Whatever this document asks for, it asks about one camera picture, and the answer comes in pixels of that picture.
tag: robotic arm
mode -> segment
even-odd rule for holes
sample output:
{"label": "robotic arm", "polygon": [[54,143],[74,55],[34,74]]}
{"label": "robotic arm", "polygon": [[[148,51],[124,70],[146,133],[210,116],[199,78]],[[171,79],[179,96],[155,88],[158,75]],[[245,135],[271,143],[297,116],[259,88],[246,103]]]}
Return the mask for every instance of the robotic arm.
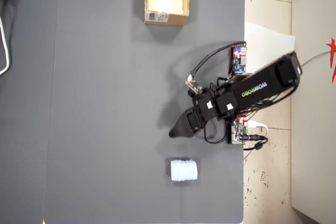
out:
{"label": "robotic arm", "polygon": [[[193,107],[186,110],[170,130],[170,137],[192,137],[196,132],[204,130],[209,120],[217,118],[226,124],[234,126],[233,131],[239,132],[240,117],[245,117],[260,109],[272,106],[295,92],[299,85],[302,69],[295,52],[286,54],[253,74],[244,74],[245,66],[235,62],[234,52],[237,45],[246,44],[244,41],[217,49],[207,55],[191,72],[186,84],[188,94],[192,98]],[[209,88],[200,86],[193,77],[197,70],[213,55],[226,49],[233,49],[231,73],[227,78],[219,77],[217,85],[211,83]],[[246,53],[246,48],[239,52]],[[282,98],[282,93],[289,91]],[[245,144],[251,139],[247,134],[231,135],[227,139],[230,144]]]}

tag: white cable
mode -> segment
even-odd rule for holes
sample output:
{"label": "white cable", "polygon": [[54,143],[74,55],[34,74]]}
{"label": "white cable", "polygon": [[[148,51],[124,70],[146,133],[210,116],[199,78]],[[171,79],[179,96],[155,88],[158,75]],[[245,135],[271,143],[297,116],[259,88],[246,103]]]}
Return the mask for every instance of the white cable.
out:
{"label": "white cable", "polygon": [[263,123],[258,123],[256,121],[253,121],[253,120],[248,120],[247,121],[247,127],[249,128],[256,128],[256,127],[262,127],[262,128],[265,128],[266,129],[266,136],[268,136],[268,126],[263,124]]}
{"label": "white cable", "polygon": [[7,48],[7,43],[6,43],[5,33],[4,33],[4,26],[2,24],[1,17],[0,17],[0,29],[1,29],[2,42],[4,44],[5,54],[6,54],[6,67],[0,71],[0,75],[2,75],[4,72],[6,72],[9,69],[9,54],[8,54],[8,48]]}

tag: black robot arm segment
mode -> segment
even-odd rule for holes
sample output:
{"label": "black robot arm segment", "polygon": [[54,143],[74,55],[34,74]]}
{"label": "black robot arm segment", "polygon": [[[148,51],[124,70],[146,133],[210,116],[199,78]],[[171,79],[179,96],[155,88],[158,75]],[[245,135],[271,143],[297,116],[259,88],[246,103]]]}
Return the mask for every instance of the black robot arm segment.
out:
{"label": "black robot arm segment", "polygon": [[[232,122],[239,115],[258,111],[290,96],[299,85],[302,70],[295,52],[286,54],[250,75],[237,75],[213,88],[187,82],[193,107],[171,129],[170,137],[192,137],[213,118]],[[284,97],[278,95],[289,91]]]}

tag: white paper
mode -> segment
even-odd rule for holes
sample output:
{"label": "white paper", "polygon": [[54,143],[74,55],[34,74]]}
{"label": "white paper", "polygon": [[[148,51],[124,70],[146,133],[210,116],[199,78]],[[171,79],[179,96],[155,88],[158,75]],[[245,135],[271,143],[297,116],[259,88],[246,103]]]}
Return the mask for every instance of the white paper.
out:
{"label": "white paper", "polygon": [[245,22],[246,72],[253,73],[284,54],[294,51],[295,36],[281,34]]}

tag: barcode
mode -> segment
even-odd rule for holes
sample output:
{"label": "barcode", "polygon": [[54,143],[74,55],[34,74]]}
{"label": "barcode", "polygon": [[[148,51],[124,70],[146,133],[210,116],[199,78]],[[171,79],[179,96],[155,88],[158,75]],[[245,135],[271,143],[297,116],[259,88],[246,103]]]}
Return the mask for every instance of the barcode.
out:
{"label": "barcode", "polygon": [[155,20],[155,13],[149,13],[149,20]]}

